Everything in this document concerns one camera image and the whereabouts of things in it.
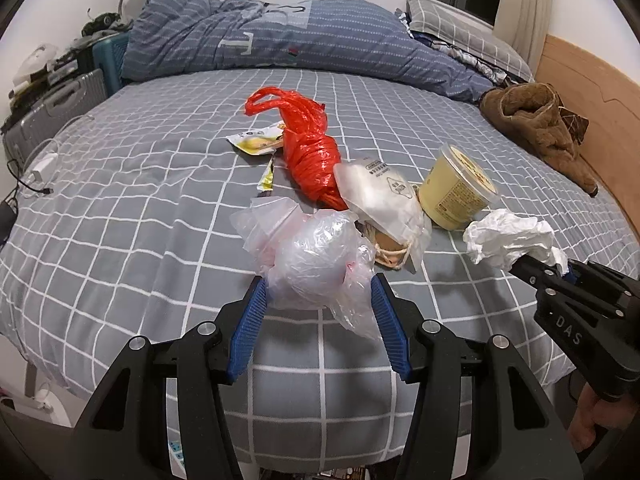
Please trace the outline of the right hand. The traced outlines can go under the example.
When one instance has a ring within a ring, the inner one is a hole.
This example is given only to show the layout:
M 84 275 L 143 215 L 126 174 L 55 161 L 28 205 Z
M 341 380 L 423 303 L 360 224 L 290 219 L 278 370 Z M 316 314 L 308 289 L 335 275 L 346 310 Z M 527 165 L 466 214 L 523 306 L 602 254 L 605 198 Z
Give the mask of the right hand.
M 578 398 L 576 412 L 567 435 L 574 450 L 579 453 L 590 448 L 596 440 L 596 427 L 620 428 L 625 425 L 626 415 L 622 402 L 610 403 L 602 400 L 589 384 L 585 384 Z

